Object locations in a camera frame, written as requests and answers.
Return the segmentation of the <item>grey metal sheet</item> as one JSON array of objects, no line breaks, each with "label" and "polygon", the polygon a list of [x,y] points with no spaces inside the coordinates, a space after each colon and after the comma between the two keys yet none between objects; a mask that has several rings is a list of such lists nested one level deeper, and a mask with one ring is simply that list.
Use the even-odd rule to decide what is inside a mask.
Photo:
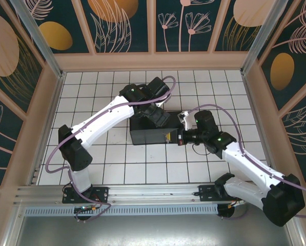
[{"label": "grey metal sheet", "polygon": [[212,214],[111,214],[86,223],[25,211],[17,208],[0,246],[306,246],[298,219],[277,227],[254,207],[239,209],[234,220]]}]

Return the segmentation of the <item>aluminium mounting rail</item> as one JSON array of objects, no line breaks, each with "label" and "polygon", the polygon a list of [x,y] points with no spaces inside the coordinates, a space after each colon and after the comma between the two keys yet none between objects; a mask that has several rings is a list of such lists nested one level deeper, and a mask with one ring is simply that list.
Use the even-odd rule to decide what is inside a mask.
[{"label": "aluminium mounting rail", "polygon": [[[113,206],[199,204],[200,183],[176,184],[108,184],[107,202]],[[62,186],[21,186],[12,199],[14,205],[63,206]]]}]

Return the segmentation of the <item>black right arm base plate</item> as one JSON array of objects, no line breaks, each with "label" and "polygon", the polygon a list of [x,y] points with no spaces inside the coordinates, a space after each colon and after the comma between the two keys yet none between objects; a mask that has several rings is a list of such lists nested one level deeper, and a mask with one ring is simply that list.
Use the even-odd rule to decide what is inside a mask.
[{"label": "black right arm base plate", "polygon": [[200,201],[233,201],[236,198],[229,196],[225,189],[216,185],[198,186]]}]

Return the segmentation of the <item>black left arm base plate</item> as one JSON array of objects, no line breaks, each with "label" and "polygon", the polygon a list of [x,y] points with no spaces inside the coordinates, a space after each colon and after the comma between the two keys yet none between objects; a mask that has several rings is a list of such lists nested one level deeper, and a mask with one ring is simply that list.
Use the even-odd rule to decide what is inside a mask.
[{"label": "black left arm base plate", "polygon": [[[87,199],[103,203],[107,203],[108,194],[109,190],[107,187],[91,187],[82,193],[82,195],[84,195]],[[78,203],[88,203],[88,201],[80,197],[73,187],[66,187],[63,190],[62,203],[78,204]]]}]

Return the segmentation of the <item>aluminium frame post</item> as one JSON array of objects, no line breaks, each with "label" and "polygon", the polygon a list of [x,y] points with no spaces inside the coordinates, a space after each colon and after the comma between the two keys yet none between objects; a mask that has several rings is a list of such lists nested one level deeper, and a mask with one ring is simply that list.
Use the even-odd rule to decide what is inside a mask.
[{"label": "aluminium frame post", "polygon": [[46,62],[51,67],[54,74],[58,78],[61,78],[63,71],[60,69],[50,47],[48,46],[41,31],[39,30],[37,23],[32,18],[26,4],[23,2],[23,0],[10,0],[10,2],[13,5],[15,11],[19,14],[29,33],[32,35],[35,43],[37,44],[39,50],[41,51],[43,57],[46,59]]},{"label": "aluminium frame post", "polygon": [[267,42],[270,34],[272,33],[274,27],[276,26],[279,18],[284,12],[287,6],[288,0],[275,0],[275,3],[271,6],[271,9],[266,16],[261,28],[259,29],[256,38],[254,39],[248,54],[241,66],[242,76],[246,76],[250,71],[253,63],[255,62],[258,54],[263,48],[264,44]]}]

